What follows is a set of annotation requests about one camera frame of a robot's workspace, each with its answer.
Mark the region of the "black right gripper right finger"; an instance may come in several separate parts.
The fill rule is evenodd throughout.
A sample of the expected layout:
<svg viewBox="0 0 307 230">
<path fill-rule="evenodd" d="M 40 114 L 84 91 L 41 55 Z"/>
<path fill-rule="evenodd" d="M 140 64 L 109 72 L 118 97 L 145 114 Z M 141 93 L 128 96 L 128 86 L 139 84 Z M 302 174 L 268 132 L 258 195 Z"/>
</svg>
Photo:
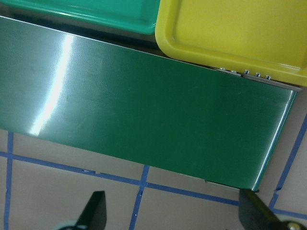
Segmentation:
<svg viewBox="0 0 307 230">
<path fill-rule="evenodd" d="M 288 230 L 287 223 L 249 189 L 239 191 L 239 220 L 245 230 Z"/>
</svg>

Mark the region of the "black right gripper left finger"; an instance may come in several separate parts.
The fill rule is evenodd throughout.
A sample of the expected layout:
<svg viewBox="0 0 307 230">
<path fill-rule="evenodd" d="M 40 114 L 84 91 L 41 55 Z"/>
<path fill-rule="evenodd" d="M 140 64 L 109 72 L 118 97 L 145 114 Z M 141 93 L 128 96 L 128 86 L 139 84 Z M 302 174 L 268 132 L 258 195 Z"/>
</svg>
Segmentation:
<svg viewBox="0 0 307 230">
<path fill-rule="evenodd" d="M 104 230 L 106 227 L 106 196 L 104 191 L 95 191 L 79 216 L 75 230 Z"/>
</svg>

